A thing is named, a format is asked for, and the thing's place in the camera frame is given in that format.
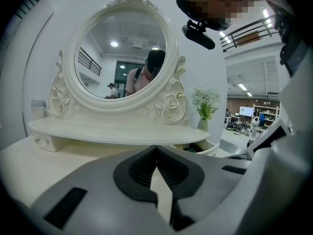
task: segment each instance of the green leaves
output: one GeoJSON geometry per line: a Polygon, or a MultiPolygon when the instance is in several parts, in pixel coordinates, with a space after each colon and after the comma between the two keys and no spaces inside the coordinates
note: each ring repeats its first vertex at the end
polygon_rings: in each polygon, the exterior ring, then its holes
{"type": "Polygon", "coordinates": [[[212,119],[213,113],[215,113],[218,108],[212,107],[210,103],[202,103],[200,108],[197,107],[197,112],[199,112],[201,119],[208,120],[212,119]]]}

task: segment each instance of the shelf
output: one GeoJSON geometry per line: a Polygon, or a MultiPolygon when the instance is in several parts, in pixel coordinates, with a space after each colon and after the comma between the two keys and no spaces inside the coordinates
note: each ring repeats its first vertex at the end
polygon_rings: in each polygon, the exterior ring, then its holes
{"type": "Polygon", "coordinates": [[[28,123],[38,133],[97,143],[169,145],[202,141],[208,132],[187,125],[117,125],[42,118],[28,123]]]}
{"type": "Polygon", "coordinates": [[[279,110],[279,108],[272,108],[272,107],[266,107],[266,106],[258,106],[258,105],[254,105],[254,107],[257,107],[257,108],[265,108],[265,109],[272,109],[272,110],[279,110]]]}
{"type": "Polygon", "coordinates": [[[263,113],[265,115],[272,115],[272,116],[275,116],[276,114],[271,114],[271,113],[265,113],[265,112],[260,112],[260,113],[263,113]]]}

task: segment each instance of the flower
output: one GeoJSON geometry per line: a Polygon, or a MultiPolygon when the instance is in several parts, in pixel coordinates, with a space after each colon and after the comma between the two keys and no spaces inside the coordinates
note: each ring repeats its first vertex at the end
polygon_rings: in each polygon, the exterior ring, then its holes
{"type": "Polygon", "coordinates": [[[191,96],[192,103],[197,106],[197,111],[200,114],[201,119],[212,119],[213,113],[218,109],[214,107],[214,104],[221,101],[221,96],[218,90],[204,90],[202,87],[199,87],[195,88],[191,96]]]}

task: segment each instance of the black hair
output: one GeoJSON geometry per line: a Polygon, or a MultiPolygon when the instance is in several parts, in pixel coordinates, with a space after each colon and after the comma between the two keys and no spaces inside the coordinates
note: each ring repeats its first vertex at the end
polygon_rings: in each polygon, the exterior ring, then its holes
{"type": "Polygon", "coordinates": [[[160,50],[160,49],[151,50],[147,58],[148,71],[151,74],[153,74],[155,68],[160,69],[163,65],[164,59],[165,59],[165,52],[163,50],[160,50]]]}
{"type": "Polygon", "coordinates": [[[254,109],[253,115],[256,116],[256,117],[259,117],[259,116],[260,116],[260,109],[259,109],[259,112],[256,111],[257,109],[258,109],[258,108],[255,108],[255,109],[254,109]]]}

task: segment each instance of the mirror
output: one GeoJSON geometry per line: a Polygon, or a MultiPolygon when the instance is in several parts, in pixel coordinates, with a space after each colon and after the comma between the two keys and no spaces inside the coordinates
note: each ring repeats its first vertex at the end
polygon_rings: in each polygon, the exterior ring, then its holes
{"type": "Polygon", "coordinates": [[[90,93],[105,99],[132,95],[151,83],[166,51],[157,19],[143,10],[116,12],[84,37],[76,74],[90,93]]]}

